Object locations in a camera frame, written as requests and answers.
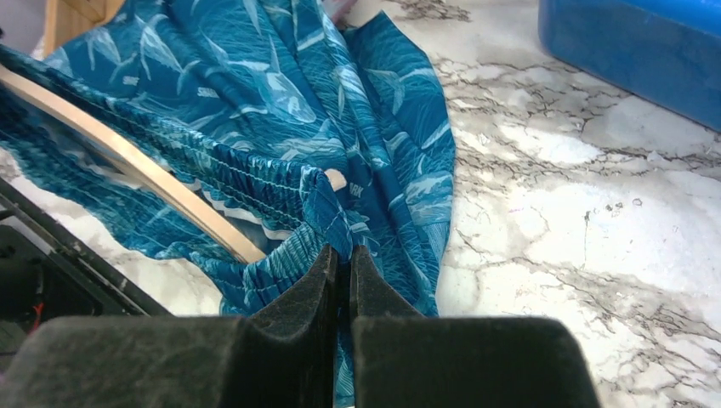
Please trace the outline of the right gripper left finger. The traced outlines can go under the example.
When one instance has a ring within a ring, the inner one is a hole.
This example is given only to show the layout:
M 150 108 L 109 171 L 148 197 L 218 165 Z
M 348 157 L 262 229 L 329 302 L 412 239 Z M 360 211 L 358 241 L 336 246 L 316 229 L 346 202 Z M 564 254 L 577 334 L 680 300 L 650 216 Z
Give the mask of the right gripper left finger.
M 330 407 L 338 255 L 244 317 L 64 317 L 20 347 L 4 407 Z

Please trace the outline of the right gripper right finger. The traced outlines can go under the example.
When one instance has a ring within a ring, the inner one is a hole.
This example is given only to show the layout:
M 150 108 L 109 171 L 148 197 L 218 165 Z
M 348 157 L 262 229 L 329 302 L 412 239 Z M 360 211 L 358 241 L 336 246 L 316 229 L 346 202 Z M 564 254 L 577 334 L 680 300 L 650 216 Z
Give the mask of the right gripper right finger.
M 557 320 L 429 318 L 354 249 L 349 306 L 359 407 L 596 407 L 587 364 Z

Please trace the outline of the teal patterned shorts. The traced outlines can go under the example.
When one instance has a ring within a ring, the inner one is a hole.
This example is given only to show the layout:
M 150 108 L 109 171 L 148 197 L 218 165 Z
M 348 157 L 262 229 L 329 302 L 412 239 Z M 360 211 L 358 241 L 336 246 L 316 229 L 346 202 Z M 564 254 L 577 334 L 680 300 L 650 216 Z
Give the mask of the teal patterned shorts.
M 455 144 L 428 56 L 386 14 L 337 27 L 318 1 L 127 1 L 46 59 L 7 69 L 127 138 L 252 239 L 242 263 L 78 132 L 9 91 L 1 146 L 38 187 L 83 206 L 124 247 L 184 258 L 252 315 L 324 246 L 364 246 L 420 314 L 449 240 Z

